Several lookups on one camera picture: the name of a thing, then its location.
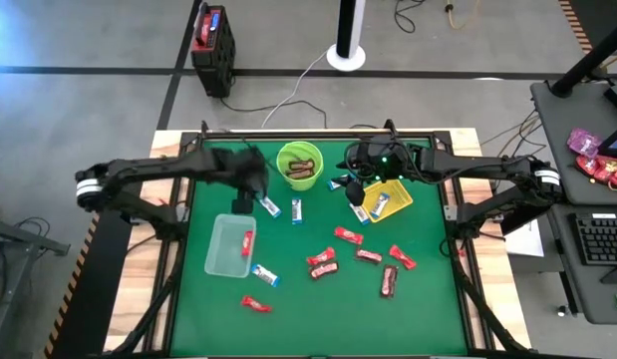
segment green table surface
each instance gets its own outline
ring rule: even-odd
[[[275,166],[283,142],[252,142]],[[450,260],[439,253],[445,236],[436,186],[404,181],[414,203],[378,223],[362,226],[344,190],[327,180],[343,175],[335,164],[348,142],[313,141],[325,168],[307,191],[270,175],[269,197],[282,213],[273,218],[256,203],[253,263],[280,276],[274,288],[256,276],[228,278],[204,272],[215,217],[230,213],[235,190],[196,185],[176,307],[171,355],[414,355],[465,354],[462,320]],[[237,142],[213,142],[234,150]],[[303,201],[303,223],[291,223],[291,198]],[[384,254],[380,265],[354,258],[355,246],[333,235],[344,226],[365,236],[362,247]],[[397,244],[418,266],[406,270],[389,254]],[[339,272],[313,281],[306,257],[335,248]],[[380,297],[383,265],[399,266],[396,294]],[[251,295],[273,307],[258,313],[240,305]]]

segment keyboard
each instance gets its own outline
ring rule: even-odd
[[[598,218],[593,214],[571,214],[574,235],[583,264],[617,265],[617,216]]]

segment yellow box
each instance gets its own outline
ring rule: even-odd
[[[406,188],[401,184],[401,181],[398,179],[387,180],[385,183],[376,182],[370,184],[369,186],[364,188],[364,192],[366,193],[366,197],[364,198],[364,203],[362,207],[368,214],[370,221],[372,223],[376,223],[384,218],[398,212],[399,210],[407,207],[412,204],[412,197],[406,190]],[[384,210],[381,212],[381,216],[379,218],[374,218],[370,215],[370,212],[375,207],[375,203],[379,199],[379,195],[381,193],[386,193],[390,196],[390,200],[384,207]]]

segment kitkat bar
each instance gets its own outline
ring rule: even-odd
[[[261,304],[260,302],[256,301],[250,295],[244,295],[244,297],[241,298],[241,305],[248,306],[252,308],[252,310],[254,311],[263,312],[263,313],[268,313],[272,311],[272,307],[270,305]]]
[[[370,250],[361,249],[361,248],[357,248],[357,251],[355,252],[355,257],[357,259],[361,259],[361,260],[371,262],[374,264],[381,263],[383,259],[383,256],[381,254],[371,252]]]
[[[330,259],[334,259],[334,257],[335,257],[335,249],[333,247],[328,247],[323,252],[321,252],[321,253],[319,253],[319,254],[317,254],[315,256],[306,258],[306,261],[310,265],[317,265],[319,263],[323,263],[323,262],[328,261]]]
[[[313,279],[319,279],[322,276],[330,273],[336,273],[339,270],[339,263],[336,261],[330,261],[315,265],[310,268],[310,277]]]
[[[249,255],[252,248],[252,230],[246,230],[244,240],[241,242],[241,255]]]
[[[381,294],[384,298],[391,298],[395,295],[395,289],[397,287],[397,272],[399,268],[395,265],[386,264],[384,266],[384,275],[381,279]]]
[[[363,234],[352,232],[344,227],[338,226],[335,228],[335,235],[341,239],[348,240],[349,242],[357,245],[361,245],[364,241]]]
[[[400,250],[396,244],[393,244],[393,246],[390,247],[390,255],[399,260],[406,267],[406,269],[414,269],[417,266],[417,263],[408,257],[402,250]]]

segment white cable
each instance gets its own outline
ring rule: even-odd
[[[312,69],[312,67],[315,66],[315,64],[319,62],[319,60],[323,59],[323,57],[326,56],[327,53],[328,53],[328,50],[324,51],[324,53],[321,54],[321,56],[319,56],[317,58],[317,60],[313,61],[312,64],[310,64],[310,66],[308,66],[308,69],[306,69],[306,71],[304,71],[304,73],[301,74],[301,76],[299,76],[299,79],[297,79],[297,84],[295,85],[295,90],[292,92],[292,94],[290,94],[290,96],[285,98],[284,101],[280,102],[279,105],[275,106],[275,108],[272,109],[270,114],[268,114],[268,116],[266,116],[266,119],[264,120],[263,124],[261,124],[261,128],[262,129],[264,128],[264,126],[266,126],[266,123],[268,122],[268,120],[270,120],[270,118],[275,113],[275,111],[277,111],[277,109],[279,109],[283,104],[285,104],[288,101],[290,101],[290,99],[292,99],[295,96],[295,94],[297,94],[297,90],[299,89],[299,84],[301,83],[301,80],[304,78],[304,76],[306,76],[308,71],[310,71]]]

